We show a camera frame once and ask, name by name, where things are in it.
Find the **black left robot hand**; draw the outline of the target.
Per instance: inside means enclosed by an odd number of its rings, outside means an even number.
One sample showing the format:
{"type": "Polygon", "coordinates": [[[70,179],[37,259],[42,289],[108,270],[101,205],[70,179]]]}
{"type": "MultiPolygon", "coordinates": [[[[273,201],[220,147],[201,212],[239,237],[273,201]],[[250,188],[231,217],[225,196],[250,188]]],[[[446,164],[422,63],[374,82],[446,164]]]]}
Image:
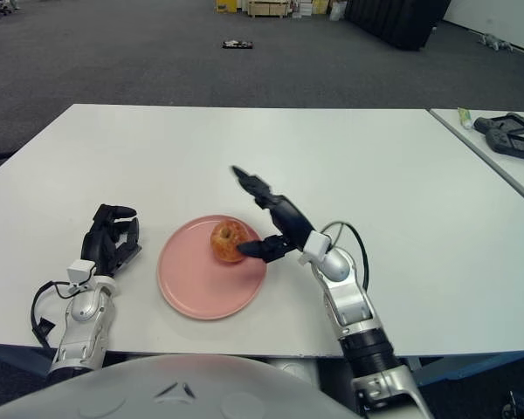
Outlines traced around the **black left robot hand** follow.
{"type": "Polygon", "coordinates": [[[141,250],[135,209],[101,204],[85,234],[80,258],[95,263],[95,274],[113,278],[141,250]]]}

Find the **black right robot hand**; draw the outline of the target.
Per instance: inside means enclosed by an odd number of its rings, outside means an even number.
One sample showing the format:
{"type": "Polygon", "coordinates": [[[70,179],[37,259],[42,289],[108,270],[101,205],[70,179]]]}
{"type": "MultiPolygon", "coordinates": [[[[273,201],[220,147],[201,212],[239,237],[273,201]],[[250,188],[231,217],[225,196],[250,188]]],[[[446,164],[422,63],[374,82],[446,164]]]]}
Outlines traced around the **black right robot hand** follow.
{"type": "Polygon", "coordinates": [[[244,256],[259,258],[266,263],[284,257],[289,251],[302,251],[314,227],[301,211],[286,196],[274,195],[270,186],[256,175],[250,175],[237,166],[232,166],[231,170],[241,188],[262,210],[269,211],[273,225],[280,232],[264,240],[238,244],[237,250],[244,256]]]}

